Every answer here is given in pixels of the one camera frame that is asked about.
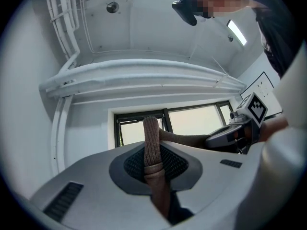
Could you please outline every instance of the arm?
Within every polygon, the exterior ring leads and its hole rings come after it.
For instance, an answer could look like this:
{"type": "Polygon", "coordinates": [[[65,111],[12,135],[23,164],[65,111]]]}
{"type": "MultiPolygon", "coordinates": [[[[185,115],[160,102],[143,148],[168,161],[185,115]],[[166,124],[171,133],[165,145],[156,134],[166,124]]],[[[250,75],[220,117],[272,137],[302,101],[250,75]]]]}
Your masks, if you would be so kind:
{"type": "Polygon", "coordinates": [[[288,126],[288,122],[284,115],[266,120],[260,128],[260,137],[258,142],[267,141],[275,132],[288,126]]]}

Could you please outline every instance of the window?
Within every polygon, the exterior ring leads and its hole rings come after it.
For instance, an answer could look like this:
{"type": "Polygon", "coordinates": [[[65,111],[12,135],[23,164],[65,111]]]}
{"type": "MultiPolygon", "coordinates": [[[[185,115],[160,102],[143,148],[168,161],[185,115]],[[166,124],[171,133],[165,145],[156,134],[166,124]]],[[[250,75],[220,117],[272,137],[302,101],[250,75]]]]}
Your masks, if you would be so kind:
{"type": "Polygon", "coordinates": [[[159,127],[161,129],[172,132],[167,125],[169,122],[166,121],[168,118],[166,109],[141,113],[119,114],[115,115],[114,118],[115,146],[121,147],[143,141],[145,139],[143,120],[150,116],[154,116],[158,119],[159,127]]]}
{"type": "Polygon", "coordinates": [[[203,135],[223,127],[215,105],[169,112],[174,134],[203,135]]]}
{"type": "Polygon", "coordinates": [[[222,107],[220,107],[220,109],[222,111],[225,123],[226,123],[226,125],[228,125],[229,124],[231,110],[230,110],[228,105],[222,106],[222,107]]]}
{"type": "Polygon", "coordinates": [[[157,111],[115,114],[115,145],[116,147],[144,141],[143,120],[154,116],[159,127],[177,135],[203,135],[229,124],[229,102],[188,106],[157,111]]]}

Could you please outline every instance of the vent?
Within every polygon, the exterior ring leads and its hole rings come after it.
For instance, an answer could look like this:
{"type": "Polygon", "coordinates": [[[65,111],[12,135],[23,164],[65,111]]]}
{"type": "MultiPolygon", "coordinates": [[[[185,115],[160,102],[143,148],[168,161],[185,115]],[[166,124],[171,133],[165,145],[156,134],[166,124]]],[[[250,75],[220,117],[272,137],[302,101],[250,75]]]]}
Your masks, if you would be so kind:
{"type": "MultiPolygon", "coordinates": [[[[161,159],[163,168],[165,170],[165,177],[167,180],[172,180],[180,176],[187,170],[189,163],[184,158],[178,156],[167,148],[160,146],[161,159]]],[[[124,169],[128,175],[139,180],[144,181],[144,149],[136,152],[124,162],[124,169]]]]}
{"type": "Polygon", "coordinates": [[[227,160],[227,159],[223,159],[220,163],[231,166],[231,167],[235,167],[235,168],[240,168],[242,163],[239,162],[235,162],[235,161],[231,161],[231,160],[227,160]]]}
{"type": "Polygon", "coordinates": [[[61,222],[76,197],[82,190],[83,185],[70,182],[45,208],[44,213],[57,222],[61,222]]]}

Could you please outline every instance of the ceiling light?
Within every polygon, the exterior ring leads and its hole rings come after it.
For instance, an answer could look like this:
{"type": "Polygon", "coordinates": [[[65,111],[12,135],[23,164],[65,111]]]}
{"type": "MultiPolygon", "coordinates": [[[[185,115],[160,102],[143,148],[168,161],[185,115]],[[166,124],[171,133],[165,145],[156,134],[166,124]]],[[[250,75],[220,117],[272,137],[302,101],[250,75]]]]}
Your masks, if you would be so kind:
{"type": "Polygon", "coordinates": [[[240,40],[240,42],[244,46],[247,43],[247,41],[243,36],[243,34],[241,33],[241,31],[239,30],[239,28],[236,26],[236,24],[232,20],[229,20],[227,26],[230,28],[230,30],[233,31],[233,33],[236,35],[236,37],[240,40]]]}

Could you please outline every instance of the white ceiling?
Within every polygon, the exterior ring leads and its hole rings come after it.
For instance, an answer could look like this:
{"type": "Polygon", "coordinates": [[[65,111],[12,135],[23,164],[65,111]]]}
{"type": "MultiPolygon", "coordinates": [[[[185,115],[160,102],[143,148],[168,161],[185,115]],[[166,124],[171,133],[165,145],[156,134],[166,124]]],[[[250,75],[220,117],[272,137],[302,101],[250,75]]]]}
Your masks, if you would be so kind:
{"type": "Polygon", "coordinates": [[[153,51],[152,58],[164,55],[216,68],[214,57],[226,71],[238,77],[263,51],[255,14],[250,8],[205,22],[198,19],[197,26],[190,26],[172,9],[173,1],[86,0],[86,19],[94,50],[116,51],[96,55],[89,51],[79,10],[80,29],[76,31],[76,37],[83,59],[86,59],[84,63],[93,58],[94,61],[105,60],[110,53],[114,58],[124,58],[127,52],[138,52],[136,55],[144,58],[146,56],[142,54],[146,50],[153,51]],[[119,4],[119,11],[114,14],[106,11],[106,5],[112,1],[119,4]],[[231,32],[226,27],[229,19],[236,23],[247,39],[244,47],[236,39],[229,42],[231,32]]]}

